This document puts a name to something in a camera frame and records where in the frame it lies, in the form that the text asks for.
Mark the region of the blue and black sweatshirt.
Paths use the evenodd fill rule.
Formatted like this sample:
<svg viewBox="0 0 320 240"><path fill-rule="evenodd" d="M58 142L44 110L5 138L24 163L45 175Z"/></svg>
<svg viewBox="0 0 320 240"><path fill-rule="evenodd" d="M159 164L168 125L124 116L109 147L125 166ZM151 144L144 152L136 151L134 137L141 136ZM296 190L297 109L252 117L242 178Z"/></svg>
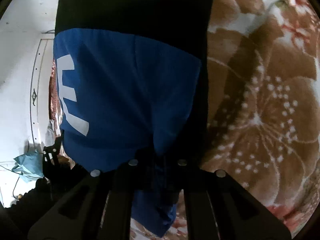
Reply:
<svg viewBox="0 0 320 240"><path fill-rule="evenodd" d="M59 0L54 60L63 147L88 172L145 167L132 220L165 236L173 167L207 146L207 28L213 0Z"/></svg>

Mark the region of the brown floral blanket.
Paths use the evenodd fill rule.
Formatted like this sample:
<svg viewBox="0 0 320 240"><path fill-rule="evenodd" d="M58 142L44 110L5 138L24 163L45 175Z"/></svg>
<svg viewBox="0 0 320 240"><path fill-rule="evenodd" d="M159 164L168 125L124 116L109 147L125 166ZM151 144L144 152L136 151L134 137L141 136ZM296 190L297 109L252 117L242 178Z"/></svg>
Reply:
<svg viewBox="0 0 320 240"><path fill-rule="evenodd" d="M208 118L196 168L225 170L291 239L319 237L319 1L213 0L207 28ZM183 174L163 237L132 220L130 239L189 239ZM76 163L75 186L88 172Z"/></svg>

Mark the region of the teal cloth on floor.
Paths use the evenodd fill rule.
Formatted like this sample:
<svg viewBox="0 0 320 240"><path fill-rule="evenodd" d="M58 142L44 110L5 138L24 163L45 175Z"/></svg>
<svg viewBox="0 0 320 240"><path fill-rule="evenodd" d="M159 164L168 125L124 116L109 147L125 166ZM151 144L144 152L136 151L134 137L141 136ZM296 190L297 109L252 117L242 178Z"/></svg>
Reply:
<svg viewBox="0 0 320 240"><path fill-rule="evenodd" d="M26 183L43 178L42 154L28 152L14 158L15 166L11 169L20 175Z"/></svg>

